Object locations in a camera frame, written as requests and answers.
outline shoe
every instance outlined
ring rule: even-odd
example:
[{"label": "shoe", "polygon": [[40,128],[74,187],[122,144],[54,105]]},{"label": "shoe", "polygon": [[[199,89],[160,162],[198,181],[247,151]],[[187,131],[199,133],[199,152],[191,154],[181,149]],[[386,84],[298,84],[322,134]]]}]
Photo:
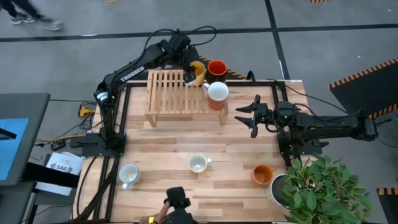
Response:
[{"label": "shoe", "polygon": [[62,28],[62,22],[56,21],[54,19],[50,19],[48,17],[43,16],[39,19],[40,25],[48,30],[59,30]]},{"label": "shoe", "polygon": [[35,21],[36,21],[36,19],[33,18],[33,17],[30,16],[30,15],[24,15],[24,16],[25,16],[25,20],[24,20],[25,23],[32,23],[32,22],[35,22]]},{"label": "shoe", "polygon": [[26,21],[28,21],[27,16],[24,15],[24,14],[21,14],[21,13],[17,13],[16,17],[11,17],[11,23],[14,24],[14,25],[19,25],[19,24],[22,24],[22,23],[24,23]]}]

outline black table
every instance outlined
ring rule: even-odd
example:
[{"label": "black table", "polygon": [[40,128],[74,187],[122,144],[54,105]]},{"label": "black table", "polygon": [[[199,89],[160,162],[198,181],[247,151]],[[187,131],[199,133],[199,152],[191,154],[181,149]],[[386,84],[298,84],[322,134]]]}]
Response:
[{"label": "black table", "polygon": [[0,119],[29,118],[7,180],[0,181],[0,223],[20,224],[35,182],[21,182],[49,103],[48,93],[0,94]]}]

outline wooden rack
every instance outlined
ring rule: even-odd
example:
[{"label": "wooden rack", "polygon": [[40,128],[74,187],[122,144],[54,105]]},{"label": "wooden rack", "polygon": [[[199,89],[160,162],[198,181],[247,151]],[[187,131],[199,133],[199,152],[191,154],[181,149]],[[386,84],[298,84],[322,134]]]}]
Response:
[{"label": "wooden rack", "polygon": [[208,107],[207,96],[201,86],[188,86],[183,81],[183,70],[151,70],[148,74],[146,111],[150,125],[156,127],[158,117],[185,115],[217,115],[220,125],[228,116],[228,102],[214,111]]}]

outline person's leg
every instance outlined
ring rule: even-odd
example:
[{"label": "person's leg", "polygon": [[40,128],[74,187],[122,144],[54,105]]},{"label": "person's leg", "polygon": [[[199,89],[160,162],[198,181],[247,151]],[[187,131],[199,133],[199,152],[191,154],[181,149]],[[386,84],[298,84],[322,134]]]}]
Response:
[{"label": "person's leg", "polygon": [[23,22],[34,22],[31,18],[17,12],[12,0],[0,0],[0,4],[10,14],[12,24],[19,25]]},{"label": "person's leg", "polygon": [[5,9],[10,16],[12,17],[17,16],[17,11],[15,10],[15,7],[11,2],[11,0],[0,0],[0,4],[2,8]]},{"label": "person's leg", "polygon": [[29,2],[29,0],[13,0],[21,9],[28,13],[32,18],[40,21],[41,25],[49,30],[59,30],[62,28],[62,23],[54,19],[48,18],[37,12],[36,8]]},{"label": "person's leg", "polygon": [[41,19],[41,15],[37,12],[35,7],[28,0],[12,0],[17,6],[23,9],[26,13],[34,19]]}]

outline concrete floor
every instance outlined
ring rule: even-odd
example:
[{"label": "concrete floor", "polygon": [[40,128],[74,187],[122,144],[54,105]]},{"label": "concrete floor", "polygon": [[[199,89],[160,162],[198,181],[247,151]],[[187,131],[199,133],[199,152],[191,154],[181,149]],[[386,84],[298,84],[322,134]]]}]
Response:
[{"label": "concrete floor", "polygon": [[[21,37],[152,32],[160,28],[190,30],[204,25],[218,29],[271,27],[263,0],[119,0],[115,4],[102,0],[31,1],[44,14],[64,21],[66,28],[54,33],[36,24],[13,26],[7,13],[1,11],[0,93],[49,92],[53,99],[93,100],[98,82],[136,58],[146,40],[135,37],[18,42]],[[271,0],[271,4],[277,27],[398,23],[396,0],[329,0],[316,4],[306,0]],[[307,94],[337,105],[338,101],[328,90],[330,82],[398,55],[398,28],[279,32],[279,36],[290,78],[303,80]],[[199,42],[209,37],[194,35],[192,39]],[[220,34],[198,50],[210,59],[224,60],[232,70],[242,74],[253,70],[257,79],[282,78],[271,32]],[[321,102],[309,100],[309,103],[318,114],[341,114]],[[51,102],[39,137],[53,138],[79,123],[78,105]],[[398,146],[394,140],[396,131],[393,125],[382,126],[380,138]],[[32,155],[40,157],[50,152],[49,147],[35,147]],[[334,139],[324,152],[334,159],[342,157],[371,192],[374,213],[369,221],[386,223],[376,188],[397,187],[398,151],[378,141]],[[70,207],[52,208],[52,212],[38,215],[35,223],[62,222],[69,217]]]}]

